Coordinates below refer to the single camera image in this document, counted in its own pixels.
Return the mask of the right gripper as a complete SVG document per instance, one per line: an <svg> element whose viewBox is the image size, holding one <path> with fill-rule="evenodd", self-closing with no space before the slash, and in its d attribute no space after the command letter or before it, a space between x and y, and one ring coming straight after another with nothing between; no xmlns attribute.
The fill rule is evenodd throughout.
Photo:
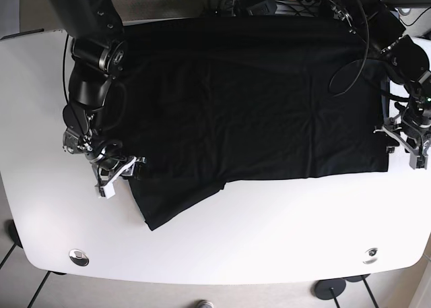
<svg viewBox="0 0 431 308"><path fill-rule="evenodd" d="M119 178L143 180L147 177L144 156L122 154L120 140L94 140L88 133L80 135L67 128L63 134L63 149L70 154L83 154L92 166L96 190L114 190Z"/></svg>

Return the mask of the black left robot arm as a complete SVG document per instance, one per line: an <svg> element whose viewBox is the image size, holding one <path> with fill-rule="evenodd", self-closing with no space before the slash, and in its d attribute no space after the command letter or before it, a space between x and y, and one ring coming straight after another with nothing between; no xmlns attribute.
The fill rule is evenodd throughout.
<svg viewBox="0 0 431 308"><path fill-rule="evenodd" d="M396 7L425 7L430 0L327 0L333 13L386 63L392 81L402 85L407 98L393 97L397 117L387 117L381 131L410 154L412 168L426 168L430 148L430 60L422 47L405 33L406 26L392 12Z"/></svg>

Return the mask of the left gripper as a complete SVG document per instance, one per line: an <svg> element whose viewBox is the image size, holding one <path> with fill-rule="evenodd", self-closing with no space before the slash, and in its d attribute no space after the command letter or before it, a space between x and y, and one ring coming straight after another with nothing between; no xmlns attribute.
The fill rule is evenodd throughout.
<svg viewBox="0 0 431 308"><path fill-rule="evenodd" d="M430 149L430 88L425 85L405 87L409 96L400 97L379 89L383 96L383 124L374 128L384 133L386 153L393 154L397 146L404 147L409 156L413 152L428 155Z"/></svg>

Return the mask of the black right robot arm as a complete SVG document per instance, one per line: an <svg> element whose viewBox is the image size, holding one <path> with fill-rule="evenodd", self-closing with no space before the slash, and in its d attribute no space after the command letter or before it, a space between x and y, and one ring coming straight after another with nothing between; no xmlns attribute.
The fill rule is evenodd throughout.
<svg viewBox="0 0 431 308"><path fill-rule="evenodd" d="M121 156L123 144L108 139L102 123L108 93L123 70L128 46L123 22L112 0L49 0L67 32L65 50L74 66L63 78L66 131L63 147L70 154L83 154L90 162L100 196L115 195L114 182L130 177L139 162L136 156Z"/></svg>

